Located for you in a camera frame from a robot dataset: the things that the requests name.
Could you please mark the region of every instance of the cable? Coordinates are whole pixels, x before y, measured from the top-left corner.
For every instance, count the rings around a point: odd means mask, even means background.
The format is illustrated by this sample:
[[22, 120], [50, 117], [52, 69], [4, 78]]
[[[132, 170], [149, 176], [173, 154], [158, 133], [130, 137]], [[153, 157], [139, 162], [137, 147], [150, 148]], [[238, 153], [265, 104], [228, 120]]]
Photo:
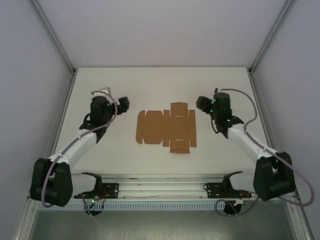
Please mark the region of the cable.
[[257, 145], [259, 148], [261, 148], [262, 150], [264, 150], [265, 152], [267, 152], [268, 154], [272, 155], [273, 157], [275, 157], [277, 160], [279, 160], [280, 162], [282, 162], [285, 166], [287, 166], [289, 169], [291, 169], [292, 171], [294, 171], [300, 178], [302, 178], [302, 180], [305, 181], [305, 183], [308, 185], [308, 187], [310, 188], [310, 191], [311, 191], [311, 198], [308, 202], [306, 203], [297, 203], [297, 202], [294, 202], [294, 201], [291, 201], [289, 199], [286, 199], [284, 197], [281, 197], [279, 196], [278, 198], [285, 201], [285, 202], [288, 202], [290, 204], [293, 204], [293, 205], [298, 205], [298, 206], [301, 206], [301, 207], [306, 207], [306, 206], [309, 206], [311, 205], [314, 201], [315, 201], [315, 189], [314, 187], [312, 186], [312, 184], [309, 182], [309, 180], [303, 176], [299, 170], [297, 170], [295, 167], [293, 167], [292, 165], [290, 165], [289, 163], [287, 163], [284, 159], [282, 159], [281, 157], [279, 157], [278, 155], [276, 155], [275, 153], [273, 153], [272, 151], [268, 150], [267, 148], [264, 148], [264, 146], [262, 146], [259, 142], [257, 142], [251, 135], [250, 133], [247, 131], [247, 127], [250, 123], [252, 123], [253, 121], [255, 121], [258, 117], [258, 112], [257, 112], [257, 109], [256, 109], [256, 105], [253, 101], [253, 99], [247, 94], [245, 93], [244, 91], [241, 91], [241, 90], [238, 90], [238, 89], [234, 89], [234, 88], [221, 88], [220, 91], [234, 91], [234, 92], [238, 92], [238, 93], [241, 93], [243, 95], [245, 95], [252, 103], [253, 105], [253, 109], [254, 109], [254, 118], [252, 118], [251, 120], [249, 120], [248, 122], [246, 122], [244, 124], [244, 133], [247, 135], [247, 137], [255, 144]]
[[[92, 95], [94, 95], [95, 93], [104, 94], [104, 95], [108, 96], [108, 97], [112, 100], [112, 102], [113, 102], [113, 104], [114, 104], [114, 107], [115, 107], [115, 108], [114, 108], [114, 116], [113, 116], [113, 118], [110, 120], [110, 122], [107, 122], [106, 124], [101, 125], [101, 126], [98, 126], [98, 127], [94, 128], [94, 129], [92, 129], [92, 130], [88, 130], [88, 131], [84, 132], [83, 134], [81, 134], [79, 137], [76, 137], [68, 146], [66, 146], [66, 148], [61, 152], [61, 154], [58, 155], [58, 156], [56, 157], [56, 159], [51, 163], [51, 166], [50, 166], [50, 168], [49, 168], [49, 170], [48, 170], [48, 173], [47, 173], [46, 176], [45, 176], [45, 179], [44, 179], [44, 182], [43, 182], [43, 187], [42, 187], [42, 192], [41, 192], [41, 202], [42, 202], [42, 205], [43, 205], [45, 208], [50, 208], [50, 207], [52, 206], [52, 204], [46, 204], [46, 201], [45, 201], [45, 193], [46, 193], [46, 188], [47, 188], [47, 184], [48, 184], [48, 181], [49, 181], [49, 177], [50, 177], [50, 175], [51, 175], [51, 172], [52, 172], [52, 170], [54, 169], [54, 166], [56, 165], [56, 163], [59, 161], [59, 159], [61, 159], [61, 158], [63, 157], [63, 155], [64, 155], [78, 140], [80, 140], [82, 137], [86, 136], [86, 135], [89, 134], [89, 133], [93, 133], [94, 131], [97, 131], [97, 130], [99, 130], [99, 129], [102, 129], [102, 128], [104, 128], [104, 127], [109, 126], [109, 125], [116, 119], [116, 117], [117, 117], [118, 107], [117, 107], [117, 102], [116, 102], [116, 100], [115, 100], [110, 94], [108, 94], [108, 93], [106, 93], [106, 92], [104, 92], [104, 91], [99, 91], [99, 90], [97, 90], [97, 91], [91, 92]], [[88, 208], [88, 207], [87, 207], [87, 204], [86, 204], [86, 201], [83, 200], [83, 203], [84, 203], [84, 206], [85, 206], [86, 208]]]
[[126, 198], [135, 198], [135, 199], [147, 199], [147, 198], [156, 198], [156, 197], [192, 197], [195, 196], [195, 194], [193, 195], [170, 195], [170, 194], [160, 194], [160, 195], [153, 195], [153, 196], [128, 196], [128, 195], [123, 195], [123, 194], [119, 194], [119, 197], [126, 197]]
[[103, 202], [102, 202], [102, 210], [105, 209], [105, 201], [106, 201], [106, 198], [107, 198], [107, 190], [104, 190], [104, 199], [103, 199]]
[[89, 214], [89, 216], [92, 216], [91, 212], [90, 212], [89, 209], [88, 209], [88, 205], [87, 205], [87, 203], [86, 203], [86, 200], [85, 200], [84, 195], [81, 193], [80, 196], [81, 196], [82, 201], [83, 201], [84, 210]]
[[255, 205], [258, 203], [258, 201], [259, 201], [259, 197], [257, 197], [257, 198], [254, 200], [254, 202], [252, 203], [252, 205], [251, 205], [247, 210], [245, 210], [244, 212], [240, 212], [240, 213], [237, 213], [237, 214], [234, 214], [234, 215], [230, 215], [230, 214], [220, 213], [220, 212], [218, 211], [218, 203], [220, 203], [220, 202], [225, 202], [226, 204], [228, 204], [229, 206], [231, 206], [232, 209], [234, 210], [234, 212], [236, 213], [237, 211], [236, 211], [234, 205], [233, 205], [231, 202], [227, 201], [227, 200], [219, 199], [219, 200], [217, 200], [217, 201], [215, 202], [215, 204], [214, 204], [214, 210], [215, 210], [215, 212], [216, 212], [217, 214], [219, 214], [220, 216], [223, 216], [223, 217], [237, 217], [237, 216], [241, 216], [241, 215], [244, 215], [244, 214], [247, 214], [248, 212], [250, 212], [250, 211], [255, 207]]
[[250, 198], [251, 198], [250, 193], [243, 190], [240, 190], [240, 193], [241, 193], [241, 200], [244, 198], [244, 195], [246, 195], [247, 198], [249, 199], [248, 202], [250, 203]]
[[216, 134], [219, 133], [218, 130], [216, 130], [215, 127], [214, 127], [214, 120], [213, 120], [213, 119], [211, 119], [211, 127], [212, 127], [213, 131], [214, 131]]

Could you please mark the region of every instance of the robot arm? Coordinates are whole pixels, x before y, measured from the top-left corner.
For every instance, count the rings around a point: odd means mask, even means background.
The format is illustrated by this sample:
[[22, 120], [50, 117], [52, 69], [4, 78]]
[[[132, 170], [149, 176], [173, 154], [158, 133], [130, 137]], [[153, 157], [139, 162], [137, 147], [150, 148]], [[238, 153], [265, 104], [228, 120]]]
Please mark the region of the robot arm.
[[213, 99], [200, 96], [196, 102], [197, 108], [211, 116], [214, 121], [216, 133], [222, 133], [242, 149], [255, 165], [254, 173], [233, 172], [223, 177], [223, 194], [228, 192], [247, 191], [256, 193], [260, 199], [267, 201], [296, 189], [294, 174], [291, 169], [266, 152], [268, 149], [292, 164], [290, 156], [286, 152], [279, 153], [258, 140], [251, 133], [254, 143], [245, 132], [244, 122], [232, 115], [230, 97], [225, 92], [215, 93]]
[[118, 101], [120, 104], [115, 106], [110, 104], [105, 96], [95, 94], [91, 101], [90, 113], [84, 117], [78, 133], [70, 144], [48, 159], [39, 158], [35, 162], [30, 188], [32, 199], [41, 200], [45, 178], [49, 168], [58, 157], [60, 159], [51, 172], [51, 176], [54, 174], [54, 177], [49, 178], [45, 188], [45, 202], [63, 207], [72, 196], [80, 193], [94, 192], [96, 196], [100, 195], [102, 187], [100, 175], [89, 172], [71, 175], [71, 170], [82, 156], [104, 136], [109, 126], [102, 126], [109, 123], [116, 112], [117, 115], [120, 115], [129, 109], [130, 103], [127, 97], [122, 97]]

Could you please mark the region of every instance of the cardboard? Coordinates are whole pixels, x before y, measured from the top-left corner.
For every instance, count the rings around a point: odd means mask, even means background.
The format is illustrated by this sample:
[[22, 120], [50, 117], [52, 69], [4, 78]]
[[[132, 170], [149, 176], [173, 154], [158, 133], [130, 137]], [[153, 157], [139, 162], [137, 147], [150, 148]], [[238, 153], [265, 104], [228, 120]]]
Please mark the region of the cardboard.
[[142, 110], [138, 114], [136, 141], [170, 147], [170, 153], [189, 154], [189, 147], [197, 147], [196, 111], [188, 104], [171, 103], [171, 110]]

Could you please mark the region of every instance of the white wall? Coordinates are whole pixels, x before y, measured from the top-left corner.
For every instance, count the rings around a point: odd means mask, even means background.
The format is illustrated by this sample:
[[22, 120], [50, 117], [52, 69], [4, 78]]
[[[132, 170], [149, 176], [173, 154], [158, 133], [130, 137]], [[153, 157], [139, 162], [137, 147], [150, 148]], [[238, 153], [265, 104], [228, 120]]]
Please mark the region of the white wall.
[[[313, 205], [305, 212], [320, 239], [320, 1], [299, 0], [257, 70], [277, 143], [312, 182]], [[310, 191], [296, 178], [302, 201]]]
[[0, 239], [13, 237], [70, 76], [27, 0], [0, 7]]
[[78, 67], [250, 67], [286, 0], [39, 0]]

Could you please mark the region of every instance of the white table surface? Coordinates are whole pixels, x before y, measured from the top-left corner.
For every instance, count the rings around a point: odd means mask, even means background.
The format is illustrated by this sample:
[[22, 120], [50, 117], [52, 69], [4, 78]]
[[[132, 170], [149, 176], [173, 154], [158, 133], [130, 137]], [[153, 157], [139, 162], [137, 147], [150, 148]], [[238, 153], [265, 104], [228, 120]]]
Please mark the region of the white table surface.
[[[254, 172], [254, 164], [232, 142], [215, 134], [209, 115], [196, 108], [199, 96], [211, 98], [215, 88], [235, 88], [253, 97], [244, 67], [112, 67], [80, 68], [66, 111], [57, 150], [78, 132], [90, 112], [91, 91], [110, 87], [115, 98], [127, 96], [128, 112], [119, 115], [104, 137], [90, 149], [72, 173], [92, 172], [120, 176], [202, 176], [234, 171]], [[249, 100], [229, 92], [233, 114], [243, 121], [254, 115]], [[171, 103], [188, 103], [195, 109], [197, 147], [190, 154], [170, 153], [162, 144], [136, 142], [138, 113], [141, 110], [170, 109]], [[260, 119], [249, 130], [266, 142]]]

